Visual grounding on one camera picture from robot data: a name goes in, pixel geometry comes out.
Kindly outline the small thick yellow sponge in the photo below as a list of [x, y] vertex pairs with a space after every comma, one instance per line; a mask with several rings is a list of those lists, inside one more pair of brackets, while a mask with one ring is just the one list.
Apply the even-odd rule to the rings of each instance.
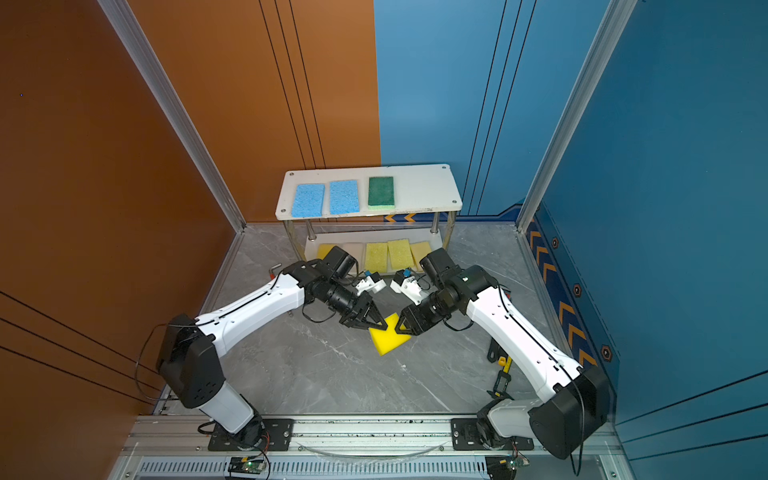
[[397, 313], [393, 313], [386, 317], [385, 322], [387, 325], [386, 330], [376, 328], [368, 329], [373, 345], [380, 356], [392, 352], [411, 339], [409, 334], [406, 334], [398, 327], [399, 315]]

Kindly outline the long yellow foam sponge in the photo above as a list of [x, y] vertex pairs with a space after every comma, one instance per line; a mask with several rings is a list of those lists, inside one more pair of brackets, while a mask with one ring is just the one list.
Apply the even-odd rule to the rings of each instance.
[[317, 258], [324, 259], [330, 251], [335, 247], [334, 244], [321, 244], [318, 246]]

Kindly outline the pale pink sponge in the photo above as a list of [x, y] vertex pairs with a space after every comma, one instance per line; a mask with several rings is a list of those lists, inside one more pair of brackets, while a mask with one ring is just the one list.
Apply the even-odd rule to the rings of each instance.
[[365, 244], [359, 242], [344, 243], [341, 248], [355, 258], [360, 270], [364, 269]]

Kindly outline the cream yellow sponge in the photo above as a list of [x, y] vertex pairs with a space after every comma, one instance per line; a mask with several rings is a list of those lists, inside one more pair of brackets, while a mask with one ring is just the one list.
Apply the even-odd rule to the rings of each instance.
[[414, 261], [414, 268], [416, 270], [420, 270], [420, 262], [424, 257], [432, 252], [432, 246], [429, 242], [424, 241], [419, 243], [411, 243], [410, 249]]

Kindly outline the yellow porous sponge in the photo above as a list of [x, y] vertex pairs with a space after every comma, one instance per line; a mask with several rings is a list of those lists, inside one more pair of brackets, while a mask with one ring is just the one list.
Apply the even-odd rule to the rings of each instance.
[[371, 273], [388, 271], [388, 244], [368, 243], [365, 247], [364, 268]]
[[408, 239], [388, 241], [387, 247], [389, 262], [393, 271], [410, 269], [413, 267], [413, 254]]

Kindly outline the blue sponge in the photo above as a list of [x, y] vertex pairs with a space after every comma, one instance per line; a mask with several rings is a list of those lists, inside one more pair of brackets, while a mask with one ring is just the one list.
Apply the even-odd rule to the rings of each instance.
[[357, 180], [333, 181], [329, 184], [331, 215], [348, 215], [360, 211]]
[[291, 208], [293, 218], [318, 218], [323, 215], [325, 185], [320, 183], [296, 186]]

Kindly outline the green scouring pad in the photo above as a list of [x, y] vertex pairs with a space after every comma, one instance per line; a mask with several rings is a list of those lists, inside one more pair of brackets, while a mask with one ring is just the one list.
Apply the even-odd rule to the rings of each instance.
[[378, 176], [369, 178], [367, 206], [371, 210], [390, 210], [395, 207], [393, 177]]

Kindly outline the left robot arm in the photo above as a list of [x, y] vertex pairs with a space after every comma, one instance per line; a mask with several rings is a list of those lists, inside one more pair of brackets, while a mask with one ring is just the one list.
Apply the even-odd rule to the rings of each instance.
[[322, 259], [297, 261], [250, 294], [196, 318], [164, 324], [156, 370], [187, 409], [197, 409], [241, 450], [262, 449], [261, 415], [225, 378], [221, 360], [240, 341], [280, 315], [322, 302], [348, 328], [386, 330], [372, 298], [385, 283], [378, 273], [349, 278], [357, 260], [335, 246]]

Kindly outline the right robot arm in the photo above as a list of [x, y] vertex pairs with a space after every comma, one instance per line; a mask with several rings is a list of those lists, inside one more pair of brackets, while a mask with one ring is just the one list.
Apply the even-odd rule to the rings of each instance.
[[583, 366], [558, 349], [484, 268], [463, 268], [443, 248], [420, 265], [435, 289], [427, 293], [413, 275], [395, 274], [392, 289], [412, 302], [401, 311], [397, 332], [418, 336], [460, 312], [496, 341], [535, 391], [530, 401], [501, 398], [483, 407], [476, 422], [480, 442], [500, 449], [514, 437], [535, 439], [561, 460], [582, 452], [608, 419], [610, 386], [603, 370]]

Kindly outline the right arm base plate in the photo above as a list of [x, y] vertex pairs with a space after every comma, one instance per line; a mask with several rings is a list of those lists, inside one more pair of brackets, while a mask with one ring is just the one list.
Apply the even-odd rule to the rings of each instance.
[[532, 451], [531, 438], [502, 437], [490, 424], [478, 418], [453, 418], [450, 420], [452, 447], [455, 451], [505, 450]]

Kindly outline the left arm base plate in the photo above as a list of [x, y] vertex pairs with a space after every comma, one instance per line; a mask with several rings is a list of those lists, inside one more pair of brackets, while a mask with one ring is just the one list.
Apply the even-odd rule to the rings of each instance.
[[207, 450], [213, 452], [285, 452], [289, 450], [294, 420], [266, 418], [251, 420], [238, 433], [230, 433], [217, 422], [206, 432]]

